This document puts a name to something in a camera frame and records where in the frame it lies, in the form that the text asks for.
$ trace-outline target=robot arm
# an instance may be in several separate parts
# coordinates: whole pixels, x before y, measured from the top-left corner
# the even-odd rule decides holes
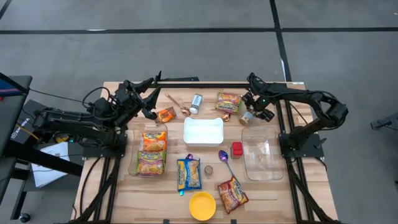
[[[140,96],[153,81],[154,79],[150,78],[134,84],[126,80],[119,85],[114,95],[109,94],[108,99],[102,97],[94,103],[85,103],[87,96],[93,92],[91,91],[83,99],[83,106],[88,113],[62,111],[56,108],[36,111],[33,127],[41,133],[66,133],[79,136],[80,139],[88,139],[86,143],[91,146],[112,149],[118,143],[118,133],[115,128],[126,130],[128,122],[140,111],[146,118],[156,119],[157,115],[151,110],[155,109],[160,88],[156,88],[147,98]]]
[[[326,91],[296,90],[287,88],[281,83],[265,83],[251,73],[248,76],[248,92],[242,97],[246,108],[255,117],[270,121],[274,114],[266,109],[279,100],[289,100],[310,105],[317,118],[306,126],[297,126],[289,135],[288,144],[293,149],[300,149],[313,133],[340,127],[348,114],[346,105]],[[324,111],[321,103],[329,104]]]

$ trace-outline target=white paper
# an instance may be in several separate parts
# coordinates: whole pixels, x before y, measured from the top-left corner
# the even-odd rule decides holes
[[[41,151],[47,154],[51,154],[53,156],[60,157],[61,159],[65,159],[66,161],[70,161],[69,156],[67,156],[68,155],[67,142],[62,142],[59,144],[55,144],[53,146],[45,147],[41,149]],[[42,167],[36,164],[32,164],[32,170],[33,170],[33,176],[35,178],[36,187],[43,187],[66,175],[66,173],[64,172],[51,170],[49,168]]]

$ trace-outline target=wooden table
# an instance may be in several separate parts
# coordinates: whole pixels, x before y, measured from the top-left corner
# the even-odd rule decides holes
[[[104,86],[109,88],[111,93],[117,89],[118,85],[119,83],[117,82],[104,83]],[[287,83],[287,86],[289,88],[305,89],[303,83]],[[146,96],[151,93],[151,91],[152,90],[149,89],[142,95]],[[197,192],[197,190],[185,191],[184,196],[180,196],[177,192],[176,160],[185,158],[188,153],[201,159],[202,190],[212,194],[216,200],[216,213],[213,218],[208,221],[209,223],[230,223],[231,219],[237,219],[238,223],[295,223],[289,178],[285,168],[286,164],[282,158],[280,158],[280,165],[282,166],[282,170],[284,170],[283,178],[268,182],[253,182],[245,179],[243,158],[230,159],[230,166],[250,201],[232,211],[229,215],[225,212],[217,191],[217,185],[230,179],[231,176],[226,164],[218,159],[218,151],[222,149],[229,153],[231,143],[233,141],[241,141],[241,132],[244,126],[239,124],[239,116],[232,116],[229,122],[224,123],[224,142],[220,147],[188,147],[184,143],[183,123],[185,117],[182,115],[179,108],[165,96],[165,93],[169,93],[186,107],[190,106],[195,93],[202,94],[204,102],[200,106],[200,112],[198,115],[192,115],[191,117],[197,119],[214,119],[223,114],[222,111],[215,110],[216,95],[221,91],[239,94],[246,92],[243,88],[163,88],[161,90],[157,100],[156,111],[174,106],[177,112],[177,118],[166,124],[169,135],[167,165],[165,174],[161,177],[141,178],[129,175],[128,169],[131,165],[131,159],[132,157],[133,159],[135,158],[134,154],[139,144],[139,138],[137,136],[136,140],[134,140],[134,130],[140,130],[143,124],[152,124],[153,121],[145,119],[140,113],[137,118],[134,118],[128,124],[128,145],[126,148],[126,155],[122,159],[119,170],[112,223],[162,223],[163,219],[169,219],[171,223],[197,223],[198,221],[192,218],[188,210],[190,197]],[[303,114],[307,121],[312,120],[312,114],[308,105],[294,102],[292,102],[292,104]],[[270,106],[268,109],[277,114],[274,106]],[[285,126],[287,130],[289,130],[284,102],[282,102],[282,110],[284,113]],[[305,124],[295,110],[293,110],[293,116],[296,125]],[[276,116],[269,123],[256,119],[255,124],[267,125],[275,129],[277,134],[280,133],[279,122]],[[269,136],[269,138],[273,138],[270,141],[271,147],[279,151],[279,143],[277,143],[276,136]],[[94,158],[91,158],[87,160],[84,165],[75,200],[75,206],[78,211],[81,186],[94,160]],[[83,197],[84,208],[89,205],[98,191],[103,161],[104,159],[99,161],[88,178]],[[311,158],[303,159],[303,163],[310,193],[327,215],[337,219],[325,167]],[[213,167],[213,176],[209,179],[206,178],[203,171],[206,165],[211,165]],[[103,219],[105,216],[108,202],[107,195],[105,198],[100,219]],[[299,194],[299,198],[302,216],[306,219],[307,215],[305,214],[305,206],[301,194]]]

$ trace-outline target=noodle packet label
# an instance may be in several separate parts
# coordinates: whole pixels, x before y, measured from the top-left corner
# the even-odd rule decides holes
[[[228,214],[249,201],[248,196],[243,192],[241,184],[236,180],[235,176],[232,176],[231,180],[220,184],[218,192]]]
[[[234,93],[218,93],[216,109],[228,113],[239,113],[241,96]]]
[[[162,175],[165,164],[166,152],[137,152],[137,175]]]
[[[200,160],[177,159],[177,190],[201,189]]]
[[[157,133],[143,133],[140,148],[147,152],[166,151],[167,133],[165,131]]]

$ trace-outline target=glass baking dish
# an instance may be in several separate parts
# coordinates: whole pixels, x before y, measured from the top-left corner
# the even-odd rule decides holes
[[[251,181],[280,180],[284,176],[276,131],[269,126],[252,126],[242,130],[243,168]]]

